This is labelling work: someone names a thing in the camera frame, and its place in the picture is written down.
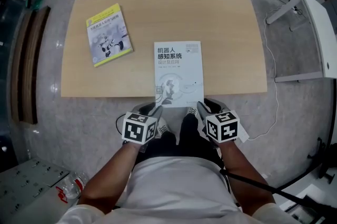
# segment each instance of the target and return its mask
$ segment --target shirt sleeve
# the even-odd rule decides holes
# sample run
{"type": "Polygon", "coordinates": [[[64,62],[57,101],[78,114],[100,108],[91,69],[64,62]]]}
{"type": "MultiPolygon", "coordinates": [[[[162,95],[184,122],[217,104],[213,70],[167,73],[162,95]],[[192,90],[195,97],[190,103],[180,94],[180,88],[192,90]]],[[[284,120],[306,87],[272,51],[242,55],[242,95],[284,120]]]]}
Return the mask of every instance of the shirt sleeve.
{"type": "Polygon", "coordinates": [[[57,224],[92,224],[104,216],[104,213],[90,205],[71,207],[57,224]]]}
{"type": "Polygon", "coordinates": [[[282,211],[282,209],[274,203],[263,205],[252,217],[265,224],[299,224],[297,220],[282,211]]]}

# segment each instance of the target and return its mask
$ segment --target black pants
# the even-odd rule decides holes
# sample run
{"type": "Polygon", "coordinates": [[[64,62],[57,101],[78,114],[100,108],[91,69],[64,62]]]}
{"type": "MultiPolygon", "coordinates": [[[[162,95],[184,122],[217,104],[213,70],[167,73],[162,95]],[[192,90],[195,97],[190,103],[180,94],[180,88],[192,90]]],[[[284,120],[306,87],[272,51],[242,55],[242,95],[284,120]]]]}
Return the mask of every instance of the black pants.
{"type": "Polygon", "coordinates": [[[209,141],[202,138],[198,132],[198,120],[192,114],[183,119],[180,130],[179,144],[173,133],[166,131],[160,139],[152,139],[144,153],[138,153],[136,164],[154,157],[198,157],[214,162],[223,168],[223,161],[218,156],[209,141]]]}

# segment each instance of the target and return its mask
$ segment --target yellow stripe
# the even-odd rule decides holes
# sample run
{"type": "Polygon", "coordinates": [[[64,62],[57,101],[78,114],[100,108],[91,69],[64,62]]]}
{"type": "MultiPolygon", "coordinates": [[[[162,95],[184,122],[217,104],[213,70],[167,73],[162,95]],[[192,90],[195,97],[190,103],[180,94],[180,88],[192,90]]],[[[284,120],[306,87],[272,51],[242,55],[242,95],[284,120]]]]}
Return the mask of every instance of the yellow stripe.
{"type": "Polygon", "coordinates": [[[123,55],[125,55],[126,53],[128,53],[128,52],[130,52],[130,51],[131,51],[131,48],[129,48],[129,49],[123,51],[123,52],[120,52],[120,53],[118,53],[118,54],[116,54],[116,55],[113,55],[113,56],[111,56],[111,57],[109,57],[109,58],[106,58],[105,60],[103,60],[103,61],[101,61],[101,62],[99,62],[99,63],[94,64],[94,66],[97,67],[97,66],[99,66],[99,65],[102,65],[102,64],[104,64],[104,63],[106,63],[106,62],[109,62],[110,60],[113,60],[113,59],[115,59],[115,58],[118,58],[118,57],[120,57],[120,56],[123,56],[123,55]]]}
{"type": "Polygon", "coordinates": [[[101,21],[105,19],[108,16],[111,16],[114,13],[117,13],[121,10],[118,3],[114,4],[113,6],[110,6],[108,9],[105,9],[104,11],[100,12],[97,15],[94,15],[93,17],[86,20],[86,26],[89,27],[89,21],[91,21],[90,25],[94,25],[98,21],[101,21]]]}

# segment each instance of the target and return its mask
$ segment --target table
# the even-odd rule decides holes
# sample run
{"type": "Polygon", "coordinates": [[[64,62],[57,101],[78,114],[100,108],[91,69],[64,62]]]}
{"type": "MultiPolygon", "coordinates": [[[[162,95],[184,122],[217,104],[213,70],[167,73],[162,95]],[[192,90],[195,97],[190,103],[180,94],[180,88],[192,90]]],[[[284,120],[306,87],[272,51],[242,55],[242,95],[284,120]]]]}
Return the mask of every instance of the table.
{"type": "Polygon", "coordinates": [[[154,96],[154,42],[199,40],[205,95],[266,92],[250,0],[75,0],[62,62],[63,97],[154,96]],[[134,52],[95,68],[85,21],[119,3],[134,52]]]}
{"type": "Polygon", "coordinates": [[[320,57],[321,70],[313,73],[296,74],[276,77],[275,82],[286,82],[316,78],[337,78],[337,41],[326,9],[316,0],[291,0],[280,10],[269,17],[266,22],[272,24],[286,12],[300,2],[303,3],[308,18],[305,18],[290,27],[291,31],[298,29],[305,23],[310,23],[314,32],[315,41],[320,57]]]}

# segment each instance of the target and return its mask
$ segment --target white cable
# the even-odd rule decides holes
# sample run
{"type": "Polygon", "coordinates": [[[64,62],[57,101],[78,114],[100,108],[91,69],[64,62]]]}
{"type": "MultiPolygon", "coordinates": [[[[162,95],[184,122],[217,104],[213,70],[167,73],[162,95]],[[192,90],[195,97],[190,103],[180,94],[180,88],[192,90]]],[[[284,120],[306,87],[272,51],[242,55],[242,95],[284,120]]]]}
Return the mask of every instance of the white cable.
{"type": "Polygon", "coordinates": [[[255,138],[249,138],[249,139],[248,139],[249,141],[253,141],[253,140],[255,140],[255,139],[258,139],[258,138],[261,137],[261,136],[267,135],[267,134],[269,133],[269,131],[272,129],[272,127],[274,127],[274,125],[275,125],[276,122],[277,122],[277,112],[279,111],[279,100],[277,99],[277,87],[276,87],[276,82],[275,82],[275,78],[276,78],[276,61],[275,61],[275,58],[274,58],[273,53],[271,52],[271,50],[270,50],[269,47],[268,47],[267,37],[266,37],[266,35],[265,35],[265,28],[266,28],[266,20],[267,20],[268,14],[271,13],[271,12],[273,12],[273,11],[277,11],[278,9],[280,9],[280,7],[277,8],[277,9],[274,9],[274,10],[271,10],[271,11],[267,12],[267,13],[265,14],[265,18],[264,18],[264,21],[263,21],[263,24],[264,24],[263,35],[264,35],[264,39],[265,39],[265,45],[266,45],[268,51],[270,52],[270,54],[272,55],[273,60],[274,60],[274,70],[275,70],[275,75],[274,75],[274,85],[275,85],[275,99],[276,99],[276,102],[277,102],[275,122],[273,123],[272,126],[270,126],[270,128],[268,129],[268,131],[267,131],[266,133],[260,134],[260,135],[256,136],[255,138]]]}

